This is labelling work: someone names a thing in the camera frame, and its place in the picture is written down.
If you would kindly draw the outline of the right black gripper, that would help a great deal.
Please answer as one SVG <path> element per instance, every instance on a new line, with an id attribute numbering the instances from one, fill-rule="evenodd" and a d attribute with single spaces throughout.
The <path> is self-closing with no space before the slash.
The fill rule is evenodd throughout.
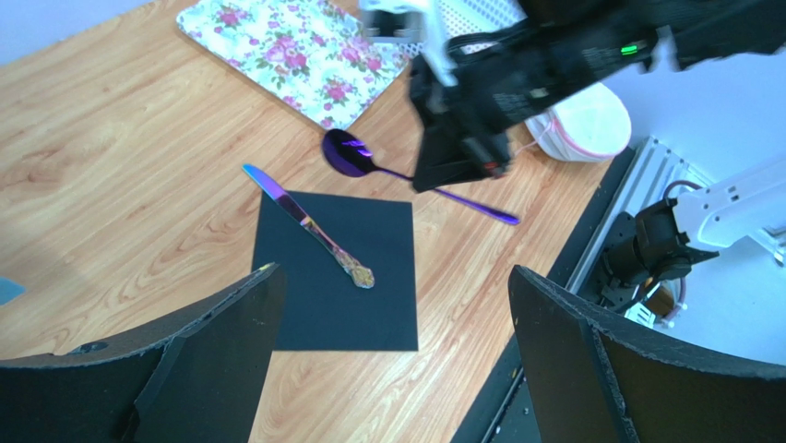
<path id="1" fill-rule="evenodd" d="M 411 66 L 409 98 L 423 124 L 412 178 L 421 193 L 503 177 L 511 163 L 507 130 L 586 88 L 586 32 L 529 32 L 489 38 L 473 54 L 447 54 L 455 87 L 439 83 L 422 55 Z"/>

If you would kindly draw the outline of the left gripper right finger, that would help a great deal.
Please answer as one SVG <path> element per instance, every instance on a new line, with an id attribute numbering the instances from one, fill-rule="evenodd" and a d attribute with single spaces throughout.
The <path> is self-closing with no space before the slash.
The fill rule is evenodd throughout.
<path id="1" fill-rule="evenodd" d="M 781 442 L 782 365 L 680 341 L 516 266 L 511 317 L 545 442 Z"/>

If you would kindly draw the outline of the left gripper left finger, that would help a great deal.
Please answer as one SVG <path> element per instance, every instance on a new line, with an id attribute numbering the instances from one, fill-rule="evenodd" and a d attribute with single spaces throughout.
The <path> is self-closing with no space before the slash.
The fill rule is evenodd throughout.
<path id="1" fill-rule="evenodd" d="M 280 328 L 269 263 L 225 289 L 70 353 L 1 364 L 5 442 L 245 442 Z"/>

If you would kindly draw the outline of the purple spoon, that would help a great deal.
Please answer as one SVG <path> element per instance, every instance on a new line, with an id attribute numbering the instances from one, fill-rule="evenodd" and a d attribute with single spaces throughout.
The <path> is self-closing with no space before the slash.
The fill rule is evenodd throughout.
<path id="1" fill-rule="evenodd" d="M 366 144 L 353 134 L 342 129 L 329 129 L 323 136 L 321 150 L 327 163 L 337 172 L 352 178 L 359 178 L 371 173 L 388 174 L 399 179 L 411 182 L 412 178 L 378 166 L 374 162 L 373 152 Z M 450 198 L 462 205 L 490 216 L 500 222 L 518 225 L 520 219 L 508 212 L 486 206 L 482 203 L 463 198 L 449 191 L 433 189 L 433 192 L 442 197 Z"/>

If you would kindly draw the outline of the black paper napkin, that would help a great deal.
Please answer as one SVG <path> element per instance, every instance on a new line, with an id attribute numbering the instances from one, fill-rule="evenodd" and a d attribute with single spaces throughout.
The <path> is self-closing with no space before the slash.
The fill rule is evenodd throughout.
<path id="1" fill-rule="evenodd" d="M 292 197 L 372 270 L 375 286 L 355 286 L 311 234 L 262 196 L 253 265 L 276 262 L 287 278 L 277 350 L 418 351 L 411 203 L 297 191 Z"/>

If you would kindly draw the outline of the iridescent knife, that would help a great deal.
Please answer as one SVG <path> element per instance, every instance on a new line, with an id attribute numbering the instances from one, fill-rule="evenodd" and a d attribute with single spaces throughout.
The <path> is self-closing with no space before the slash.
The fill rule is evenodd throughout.
<path id="1" fill-rule="evenodd" d="M 375 286 L 375 275 L 372 270 L 330 238 L 275 179 L 252 164 L 244 164 L 242 168 L 269 198 L 297 221 L 305 231 L 310 233 L 330 253 L 340 267 L 350 276 L 356 287 L 371 289 Z"/>

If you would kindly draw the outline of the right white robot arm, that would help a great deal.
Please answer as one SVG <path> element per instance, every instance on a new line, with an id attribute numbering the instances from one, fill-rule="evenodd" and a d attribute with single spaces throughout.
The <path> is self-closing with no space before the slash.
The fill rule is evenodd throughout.
<path id="1" fill-rule="evenodd" d="M 525 1 L 501 30 L 454 38 L 425 14 L 426 39 L 411 70 L 423 122 L 412 181 L 419 192 L 499 178 L 507 130 L 632 65 L 650 66 L 668 28 L 679 69 L 735 54 L 774 54 L 785 43 L 781 1 Z M 785 213 L 785 161 L 662 198 L 636 216 L 634 234 L 607 246 L 587 284 L 595 298 L 641 301 L 661 282 Z"/>

